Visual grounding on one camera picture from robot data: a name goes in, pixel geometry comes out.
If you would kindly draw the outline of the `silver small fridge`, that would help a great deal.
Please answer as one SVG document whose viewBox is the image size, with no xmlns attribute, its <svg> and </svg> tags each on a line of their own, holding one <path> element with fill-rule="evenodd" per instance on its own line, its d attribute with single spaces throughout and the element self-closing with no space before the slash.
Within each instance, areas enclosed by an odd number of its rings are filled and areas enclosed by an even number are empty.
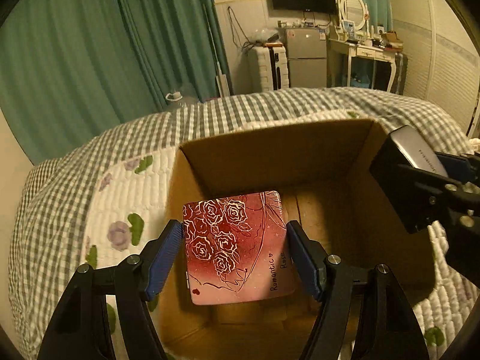
<svg viewBox="0 0 480 360">
<path fill-rule="evenodd" d="M 327 86 L 326 33 L 319 28 L 284 28 L 289 84 L 292 88 Z"/>
</svg>

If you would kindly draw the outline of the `red rose notebook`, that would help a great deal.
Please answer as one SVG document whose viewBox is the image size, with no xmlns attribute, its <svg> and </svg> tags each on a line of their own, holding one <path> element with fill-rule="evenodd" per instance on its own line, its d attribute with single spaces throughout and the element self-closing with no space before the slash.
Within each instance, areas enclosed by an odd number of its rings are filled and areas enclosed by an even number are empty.
<svg viewBox="0 0 480 360">
<path fill-rule="evenodd" d="M 189 202 L 182 224 L 195 305 L 257 302 L 295 291 L 277 191 Z"/>
</svg>

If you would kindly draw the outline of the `grey power bank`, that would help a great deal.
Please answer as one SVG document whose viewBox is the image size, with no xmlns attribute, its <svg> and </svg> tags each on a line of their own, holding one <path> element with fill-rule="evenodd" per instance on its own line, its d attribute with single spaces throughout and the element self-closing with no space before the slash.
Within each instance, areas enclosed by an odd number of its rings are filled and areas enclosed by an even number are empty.
<svg viewBox="0 0 480 360">
<path fill-rule="evenodd" d="M 448 177 L 437 154 L 415 128 L 408 125 L 397 128 L 390 133 L 390 138 L 411 166 Z"/>
</svg>

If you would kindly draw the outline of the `white suitcase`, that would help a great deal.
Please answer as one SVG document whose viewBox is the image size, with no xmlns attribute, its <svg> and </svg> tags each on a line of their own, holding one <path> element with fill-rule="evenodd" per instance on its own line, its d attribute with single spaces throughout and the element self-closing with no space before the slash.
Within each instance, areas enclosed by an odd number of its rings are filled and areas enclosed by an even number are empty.
<svg viewBox="0 0 480 360">
<path fill-rule="evenodd" d="M 247 52 L 252 88 L 269 92 L 290 87 L 287 50 L 277 46 L 256 46 Z"/>
</svg>

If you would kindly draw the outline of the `brown cardboard box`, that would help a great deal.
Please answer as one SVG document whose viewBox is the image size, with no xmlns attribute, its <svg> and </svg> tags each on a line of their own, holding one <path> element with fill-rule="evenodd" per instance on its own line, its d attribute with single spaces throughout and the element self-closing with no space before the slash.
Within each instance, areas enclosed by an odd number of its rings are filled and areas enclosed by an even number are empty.
<svg viewBox="0 0 480 360">
<path fill-rule="evenodd" d="M 435 284 L 427 231 L 409 234 L 369 166 L 386 139 L 370 119 L 290 124 L 191 141 L 176 151 L 168 219 L 185 203 L 275 190 L 285 220 L 354 267 L 384 263 L 411 304 Z M 298 284 L 287 297 L 196 306 L 185 257 L 168 274 L 155 312 L 163 348 L 178 359 L 297 359 L 318 304 Z"/>
</svg>

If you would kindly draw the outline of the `white louvered wardrobe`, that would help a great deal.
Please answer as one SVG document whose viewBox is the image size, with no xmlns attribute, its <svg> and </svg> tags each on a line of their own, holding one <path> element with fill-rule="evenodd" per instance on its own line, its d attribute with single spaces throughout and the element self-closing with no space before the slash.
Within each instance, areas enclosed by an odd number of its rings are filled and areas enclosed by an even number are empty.
<svg viewBox="0 0 480 360">
<path fill-rule="evenodd" d="M 479 122 L 479 53 L 445 0 L 391 0 L 408 67 L 403 93 L 443 108 L 468 137 Z"/>
</svg>

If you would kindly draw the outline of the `green curtain left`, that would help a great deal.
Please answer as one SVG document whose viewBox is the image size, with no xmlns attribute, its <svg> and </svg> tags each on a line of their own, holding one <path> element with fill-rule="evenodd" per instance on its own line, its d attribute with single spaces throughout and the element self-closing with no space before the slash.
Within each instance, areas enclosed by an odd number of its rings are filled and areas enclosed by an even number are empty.
<svg viewBox="0 0 480 360">
<path fill-rule="evenodd" d="M 1 0 L 1 111 L 34 163 L 201 99 L 228 69 L 214 0 Z"/>
</svg>

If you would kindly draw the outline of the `grey checked blanket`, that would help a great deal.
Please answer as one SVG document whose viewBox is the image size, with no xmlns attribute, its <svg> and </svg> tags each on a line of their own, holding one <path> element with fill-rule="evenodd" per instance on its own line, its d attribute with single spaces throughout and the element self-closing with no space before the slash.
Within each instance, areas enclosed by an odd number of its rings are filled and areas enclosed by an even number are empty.
<svg viewBox="0 0 480 360">
<path fill-rule="evenodd" d="M 118 125 L 28 174 L 8 262 L 9 301 L 19 351 L 35 359 L 74 270 L 125 256 L 107 241 L 101 213 L 164 217 L 176 148 L 187 141 L 257 128 L 340 119 L 376 119 L 386 130 L 417 128 L 437 151 L 473 152 L 441 107 L 366 88 L 291 88 L 237 95 Z"/>
</svg>

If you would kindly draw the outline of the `clear water jug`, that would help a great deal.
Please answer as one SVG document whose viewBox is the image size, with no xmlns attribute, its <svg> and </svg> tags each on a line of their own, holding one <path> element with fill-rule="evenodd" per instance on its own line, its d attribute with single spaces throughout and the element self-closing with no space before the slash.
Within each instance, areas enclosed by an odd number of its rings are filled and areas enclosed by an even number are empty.
<svg viewBox="0 0 480 360">
<path fill-rule="evenodd" d="M 178 88 L 173 88 L 165 96 L 167 103 L 166 111 L 172 112 L 183 107 L 196 105 L 200 102 L 196 90 L 190 83 L 181 84 Z"/>
</svg>

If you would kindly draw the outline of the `white dressing table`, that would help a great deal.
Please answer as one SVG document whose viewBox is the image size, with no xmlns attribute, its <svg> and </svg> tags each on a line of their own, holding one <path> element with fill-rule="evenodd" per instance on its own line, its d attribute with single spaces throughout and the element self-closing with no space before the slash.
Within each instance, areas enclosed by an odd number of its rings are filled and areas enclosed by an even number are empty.
<svg viewBox="0 0 480 360">
<path fill-rule="evenodd" d="M 402 94 L 408 68 L 406 54 L 389 48 L 327 41 L 327 86 L 379 89 Z"/>
</svg>

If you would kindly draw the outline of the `white oval mirror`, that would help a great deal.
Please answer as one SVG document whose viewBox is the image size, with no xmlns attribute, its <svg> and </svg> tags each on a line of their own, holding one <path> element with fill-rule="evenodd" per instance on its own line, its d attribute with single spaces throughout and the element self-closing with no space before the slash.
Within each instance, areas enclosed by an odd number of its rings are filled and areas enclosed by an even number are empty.
<svg viewBox="0 0 480 360">
<path fill-rule="evenodd" d="M 340 20 L 352 22 L 356 31 L 366 30 L 370 15 L 364 0 L 340 0 L 339 14 Z"/>
</svg>

